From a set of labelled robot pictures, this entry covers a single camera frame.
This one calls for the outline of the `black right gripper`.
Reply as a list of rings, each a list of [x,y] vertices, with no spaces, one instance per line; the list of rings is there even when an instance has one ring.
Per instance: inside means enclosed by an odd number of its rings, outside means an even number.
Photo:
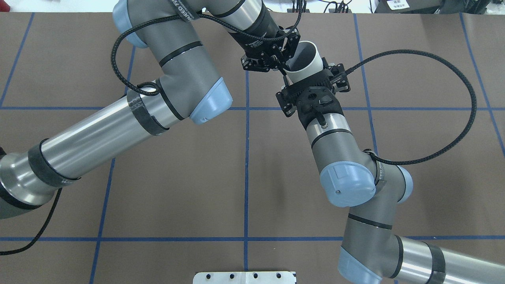
[[[313,120],[324,125],[326,123],[325,114],[343,115],[341,104],[336,99],[335,93],[349,92],[350,90],[348,75],[343,65],[330,66],[328,63],[323,63],[321,89],[304,91],[299,97],[295,91],[282,89],[275,96],[285,117],[292,117],[297,111],[298,119],[307,130]]]

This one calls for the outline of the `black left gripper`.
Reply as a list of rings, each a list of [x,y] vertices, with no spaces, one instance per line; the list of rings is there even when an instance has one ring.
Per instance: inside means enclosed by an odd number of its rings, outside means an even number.
[[[279,71],[283,76],[286,76],[286,71],[283,67],[296,53],[301,37],[298,30],[291,32],[289,30],[279,30],[279,26],[275,20],[256,20],[251,23],[238,25],[237,27],[245,27],[246,29],[243,32],[256,37],[275,38],[286,35],[285,38],[276,41],[276,55],[261,54],[259,59],[253,59],[249,56],[260,54],[267,49],[267,45],[272,43],[272,41],[254,39],[234,31],[229,32],[236,43],[246,53],[241,57],[242,68],[245,71],[267,73],[272,70]]]

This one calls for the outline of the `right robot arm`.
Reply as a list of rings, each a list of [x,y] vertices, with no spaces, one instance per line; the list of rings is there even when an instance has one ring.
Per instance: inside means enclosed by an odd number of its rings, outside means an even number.
[[[361,151],[343,115],[323,63],[288,64],[292,81],[282,93],[300,94],[288,103],[307,132],[327,198],[349,214],[339,273],[354,284],[384,278],[411,284],[503,284],[504,266],[393,233],[396,208],[412,193],[406,169],[374,161]]]

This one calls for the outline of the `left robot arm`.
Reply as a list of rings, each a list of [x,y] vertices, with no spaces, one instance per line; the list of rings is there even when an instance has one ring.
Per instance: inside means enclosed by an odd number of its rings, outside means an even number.
[[[128,92],[25,153],[1,154],[2,219],[41,207],[58,189],[179,121],[203,124],[231,107],[231,94],[193,21],[223,25],[245,51],[243,68],[260,72],[281,69],[294,55],[301,21],[299,13],[283,29],[261,0],[121,0],[112,16],[121,33],[112,48],[112,69]],[[121,75],[116,52],[125,38],[151,50],[161,77],[135,85]]]

